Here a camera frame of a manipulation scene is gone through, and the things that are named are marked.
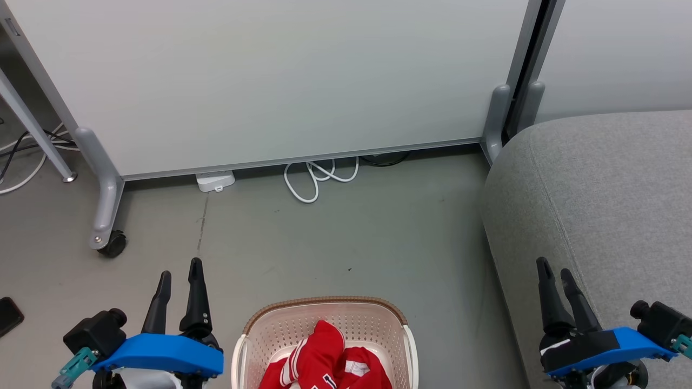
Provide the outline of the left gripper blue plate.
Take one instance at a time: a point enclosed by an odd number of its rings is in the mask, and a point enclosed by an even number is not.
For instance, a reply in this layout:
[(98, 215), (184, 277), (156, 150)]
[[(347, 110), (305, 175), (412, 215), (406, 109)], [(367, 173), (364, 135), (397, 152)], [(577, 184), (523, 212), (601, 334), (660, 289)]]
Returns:
[(163, 271), (149, 304), (142, 333), (126, 340), (111, 357), (94, 364), (96, 373), (111, 374), (117, 389), (206, 389), (210, 379), (223, 374), (224, 357), (213, 335), (203, 263), (190, 264), (186, 313), (181, 336), (167, 335), (167, 305), (171, 273)]

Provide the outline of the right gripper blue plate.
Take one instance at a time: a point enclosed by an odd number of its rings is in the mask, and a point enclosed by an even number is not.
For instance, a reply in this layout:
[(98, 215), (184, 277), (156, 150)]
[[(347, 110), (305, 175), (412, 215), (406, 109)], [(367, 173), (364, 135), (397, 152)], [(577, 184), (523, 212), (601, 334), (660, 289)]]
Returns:
[(565, 389), (591, 389), (588, 374), (603, 365), (676, 357), (675, 351), (660, 347), (632, 328), (603, 330), (571, 271), (562, 269), (563, 291), (573, 319), (563, 306), (547, 258), (536, 259), (536, 266), (544, 335), (564, 338), (574, 329), (574, 323), (581, 333), (541, 350), (544, 373)]

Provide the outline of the red white garment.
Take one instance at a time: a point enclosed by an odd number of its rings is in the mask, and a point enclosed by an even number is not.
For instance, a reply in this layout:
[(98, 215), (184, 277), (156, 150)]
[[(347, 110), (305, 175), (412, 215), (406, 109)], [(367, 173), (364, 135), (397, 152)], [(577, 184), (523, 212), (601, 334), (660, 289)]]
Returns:
[(393, 389), (381, 360), (365, 347), (346, 347), (324, 320), (291, 354), (269, 364), (258, 389)]

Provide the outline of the grey fabric sofa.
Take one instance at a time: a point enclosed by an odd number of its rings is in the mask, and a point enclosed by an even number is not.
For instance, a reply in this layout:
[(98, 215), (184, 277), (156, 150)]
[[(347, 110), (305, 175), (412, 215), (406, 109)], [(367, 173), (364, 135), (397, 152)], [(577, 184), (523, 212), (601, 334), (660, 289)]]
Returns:
[(692, 318), (692, 109), (551, 120), (495, 159), (481, 217), (530, 389), (540, 363), (536, 259), (571, 271), (605, 329), (633, 303)]

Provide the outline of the black caster wheel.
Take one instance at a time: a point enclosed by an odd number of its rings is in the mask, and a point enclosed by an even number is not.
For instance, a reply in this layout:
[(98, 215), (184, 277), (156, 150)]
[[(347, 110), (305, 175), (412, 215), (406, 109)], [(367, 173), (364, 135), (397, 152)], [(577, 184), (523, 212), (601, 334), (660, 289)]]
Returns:
[(109, 241), (106, 246), (101, 249), (97, 249), (97, 253), (101, 254), (104, 258), (117, 258), (128, 245), (128, 239), (123, 231), (113, 230), (111, 231)]

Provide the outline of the white power strip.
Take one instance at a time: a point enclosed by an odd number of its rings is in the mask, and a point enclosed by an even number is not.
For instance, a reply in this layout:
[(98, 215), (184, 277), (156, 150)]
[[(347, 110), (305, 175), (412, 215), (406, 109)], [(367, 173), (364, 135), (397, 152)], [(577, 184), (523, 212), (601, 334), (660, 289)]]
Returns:
[(201, 192), (222, 192), (236, 180), (232, 170), (195, 174), (195, 177)]

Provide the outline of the grey partition foot with caster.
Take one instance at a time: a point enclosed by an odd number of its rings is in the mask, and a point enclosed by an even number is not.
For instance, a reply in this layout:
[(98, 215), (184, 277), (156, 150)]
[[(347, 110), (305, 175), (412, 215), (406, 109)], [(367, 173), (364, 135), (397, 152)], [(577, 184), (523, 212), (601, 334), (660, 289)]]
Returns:
[(114, 228), (119, 202), (124, 190), (124, 180), (108, 157), (93, 130), (80, 126), (74, 131), (74, 140), (99, 184), (90, 247), (97, 251), (106, 246)]

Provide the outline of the white perforated laundry basket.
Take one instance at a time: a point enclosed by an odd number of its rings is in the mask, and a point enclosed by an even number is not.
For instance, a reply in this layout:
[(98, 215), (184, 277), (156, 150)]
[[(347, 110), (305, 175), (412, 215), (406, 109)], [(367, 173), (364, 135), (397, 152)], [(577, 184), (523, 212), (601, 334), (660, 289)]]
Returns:
[(346, 347), (374, 353), (393, 389), (418, 389), (417, 345), (407, 318), (387, 300), (363, 296), (294, 299), (257, 311), (229, 361), (231, 389), (258, 389), (269, 364), (289, 356), (319, 320), (341, 330)]

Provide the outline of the black smartphone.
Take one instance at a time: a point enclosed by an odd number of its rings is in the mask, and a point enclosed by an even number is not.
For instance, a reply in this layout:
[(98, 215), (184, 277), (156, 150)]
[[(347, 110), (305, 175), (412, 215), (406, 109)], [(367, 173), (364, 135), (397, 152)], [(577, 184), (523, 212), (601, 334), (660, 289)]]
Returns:
[(24, 313), (20, 311), (12, 298), (0, 298), (0, 338), (22, 324), (24, 318)]

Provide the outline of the grey table leg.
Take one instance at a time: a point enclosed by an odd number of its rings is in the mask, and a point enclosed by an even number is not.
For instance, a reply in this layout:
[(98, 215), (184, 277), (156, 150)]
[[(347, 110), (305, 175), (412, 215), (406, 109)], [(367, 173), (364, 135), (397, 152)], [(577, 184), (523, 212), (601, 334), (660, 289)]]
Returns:
[(0, 96), (9, 106), (11, 111), (17, 116), (20, 123), (24, 125), (25, 131), (32, 136), (39, 148), (44, 153), (43, 159), (50, 160), (60, 175), (64, 183), (74, 182), (77, 173), (66, 164), (52, 142), (52, 137), (57, 137), (54, 133), (46, 133), (42, 130), (35, 116), (32, 115), (25, 102), (21, 99), (17, 90), (9, 81), (4, 71), (0, 68)]

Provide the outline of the large white partition board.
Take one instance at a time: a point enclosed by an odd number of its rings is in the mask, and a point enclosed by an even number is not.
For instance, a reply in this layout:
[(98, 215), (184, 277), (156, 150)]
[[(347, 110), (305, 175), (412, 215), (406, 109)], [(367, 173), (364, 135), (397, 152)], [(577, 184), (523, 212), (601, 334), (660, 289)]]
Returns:
[(479, 138), (529, 0), (5, 0), (117, 172)]

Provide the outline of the narrow white partition board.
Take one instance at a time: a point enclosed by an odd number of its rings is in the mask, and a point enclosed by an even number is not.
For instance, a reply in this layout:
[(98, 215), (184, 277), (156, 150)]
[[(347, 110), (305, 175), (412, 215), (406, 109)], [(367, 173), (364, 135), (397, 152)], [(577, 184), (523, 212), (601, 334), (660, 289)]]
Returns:
[(692, 109), (692, 0), (530, 0), (537, 15), (505, 123), (545, 84), (536, 123)]

